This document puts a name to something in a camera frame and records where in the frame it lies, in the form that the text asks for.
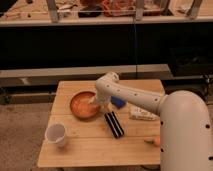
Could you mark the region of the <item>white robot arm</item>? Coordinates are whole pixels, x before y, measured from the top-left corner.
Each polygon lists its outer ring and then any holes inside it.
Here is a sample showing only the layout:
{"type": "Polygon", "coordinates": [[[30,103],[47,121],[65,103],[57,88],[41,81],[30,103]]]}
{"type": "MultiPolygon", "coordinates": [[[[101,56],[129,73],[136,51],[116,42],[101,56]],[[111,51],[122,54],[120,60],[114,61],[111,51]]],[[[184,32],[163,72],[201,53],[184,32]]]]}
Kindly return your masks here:
{"type": "Polygon", "coordinates": [[[95,104],[111,96],[160,117],[161,171],[213,171],[213,123],[208,107],[197,94],[179,90],[157,93],[125,86],[109,72],[95,81],[95,104]]]}

